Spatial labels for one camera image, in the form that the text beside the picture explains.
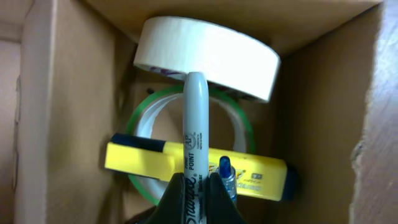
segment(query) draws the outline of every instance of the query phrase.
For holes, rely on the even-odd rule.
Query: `masking tape roll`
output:
[[[209,82],[245,98],[269,101],[279,56],[262,42],[210,22],[160,16],[145,21],[134,65],[184,80],[202,72]]]

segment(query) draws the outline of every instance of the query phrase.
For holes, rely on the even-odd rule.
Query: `yellow highlighter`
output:
[[[269,200],[290,200],[297,173],[285,161],[221,149],[209,149],[209,170],[214,172],[221,156],[228,156],[236,169],[238,195]],[[105,168],[169,181],[183,172],[183,144],[115,134],[107,145]]]

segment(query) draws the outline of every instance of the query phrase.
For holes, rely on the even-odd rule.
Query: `marker barrel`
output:
[[[206,223],[209,175],[209,91],[204,74],[187,75],[183,90],[185,223]]]

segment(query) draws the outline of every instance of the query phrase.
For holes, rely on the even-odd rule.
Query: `cardboard box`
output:
[[[259,153],[295,165],[302,187],[292,202],[239,198],[248,223],[394,222],[398,10],[377,4],[36,0],[22,32],[15,223],[122,223],[152,206],[101,155],[148,88],[175,83],[132,68],[157,15],[215,22],[282,56],[271,102],[239,103]],[[154,137],[176,141],[179,117],[161,116]],[[229,146],[213,133],[212,147]]]

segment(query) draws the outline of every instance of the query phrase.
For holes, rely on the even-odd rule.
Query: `blue marker tip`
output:
[[[221,178],[231,177],[231,161],[228,156],[223,156],[220,158],[220,176]]]

